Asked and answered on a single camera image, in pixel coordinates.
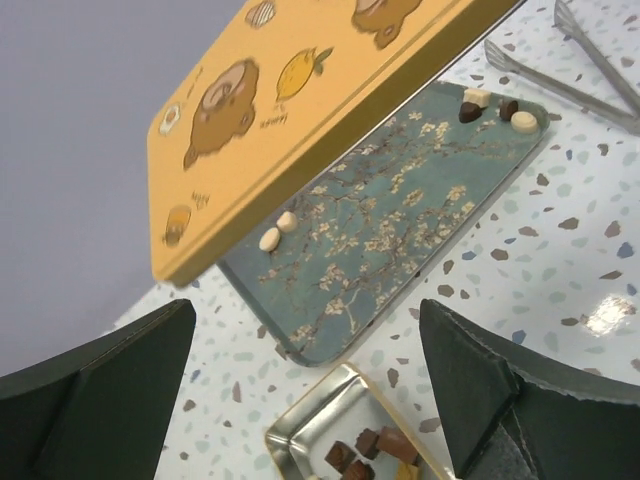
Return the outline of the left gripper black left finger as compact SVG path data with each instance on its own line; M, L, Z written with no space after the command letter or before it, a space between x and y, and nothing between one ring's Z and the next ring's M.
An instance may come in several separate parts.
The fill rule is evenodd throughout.
M2 478L153 478L195 325L174 300L2 377Z

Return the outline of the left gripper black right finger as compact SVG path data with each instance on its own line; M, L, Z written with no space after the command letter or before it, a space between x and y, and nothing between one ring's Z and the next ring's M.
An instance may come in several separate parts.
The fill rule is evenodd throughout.
M639 388L518 345L437 300L419 328L459 479L636 479Z

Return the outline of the gold metal tin box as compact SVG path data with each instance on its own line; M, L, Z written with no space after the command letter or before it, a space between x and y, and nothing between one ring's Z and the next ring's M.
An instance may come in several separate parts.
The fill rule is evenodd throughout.
M267 429L265 445L282 479L340 479L343 473L327 461L335 447L353 453L373 470L375 479L395 479L401 460L381 452L366 458L357 445L365 430L389 427L403 432L417 453L417 479L453 479L451 468L429 452L380 389L354 365L334 367Z

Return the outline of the silver metal tin lid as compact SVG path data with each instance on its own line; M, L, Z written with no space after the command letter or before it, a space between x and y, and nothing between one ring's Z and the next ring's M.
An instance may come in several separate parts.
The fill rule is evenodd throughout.
M153 277L188 285L513 8L247 2L149 128Z

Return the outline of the dark cube chocolate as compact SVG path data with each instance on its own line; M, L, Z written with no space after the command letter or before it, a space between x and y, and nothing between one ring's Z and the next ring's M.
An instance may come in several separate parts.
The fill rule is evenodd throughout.
M398 428L383 427L379 433L376 447L406 464L416 465L418 463L417 449Z
M365 428L358 435L355 448L362 457L368 460L375 460L379 454L378 439L379 434L376 431Z

